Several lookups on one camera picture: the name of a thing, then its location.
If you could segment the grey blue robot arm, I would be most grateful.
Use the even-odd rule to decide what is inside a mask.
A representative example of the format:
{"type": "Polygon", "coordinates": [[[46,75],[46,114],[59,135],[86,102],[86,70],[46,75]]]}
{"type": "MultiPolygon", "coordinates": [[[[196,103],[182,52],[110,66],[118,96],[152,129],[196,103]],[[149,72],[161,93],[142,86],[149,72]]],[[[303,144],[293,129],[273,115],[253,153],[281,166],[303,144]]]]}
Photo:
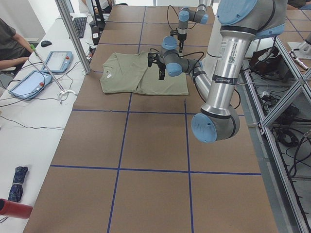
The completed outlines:
{"type": "Polygon", "coordinates": [[[220,1],[204,59],[187,59],[181,53],[180,39],[163,39],[159,61],[168,75],[188,74],[204,101],[191,120],[199,141],[211,143],[237,134],[240,120],[230,102],[242,62],[253,40],[284,31],[286,11],[285,0],[220,1]]]}
{"type": "Polygon", "coordinates": [[[172,36],[166,36],[160,51],[148,53],[148,66],[158,65],[159,79],[163,80],[166,74],[175,77],[187,73],[205,102],[201,107],[203,113],[221,117],[229,117],[236,113],[230,102],[242,66],[242,41],[226,38],[221,42],[220,56],[216,59],[212,75],[208,75],[203,69],[201,61],[180,55],[176,47],[177,40],[172,36]]]}

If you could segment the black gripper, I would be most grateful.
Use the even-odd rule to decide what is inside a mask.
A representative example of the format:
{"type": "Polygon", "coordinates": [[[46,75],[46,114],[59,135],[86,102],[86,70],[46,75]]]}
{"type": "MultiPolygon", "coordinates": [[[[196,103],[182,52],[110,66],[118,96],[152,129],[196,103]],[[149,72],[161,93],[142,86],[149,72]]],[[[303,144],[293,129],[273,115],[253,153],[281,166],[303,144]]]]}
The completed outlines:
{"type": "Polygon", "coordinates": [[[187,28],[176,28],[170,31],[170,36],[177,35],[179,41],[179,52],[183,52],[184,41],[187,39],[187,28]]]}
{"type": "Polygon", "coordinates": [[[159,69],[159,80],[164,80],[166,65],[160,61],[159,53],[149,52],[148,56],[148,67],[152,67],[152,64],[157,64],[159,69]]]}

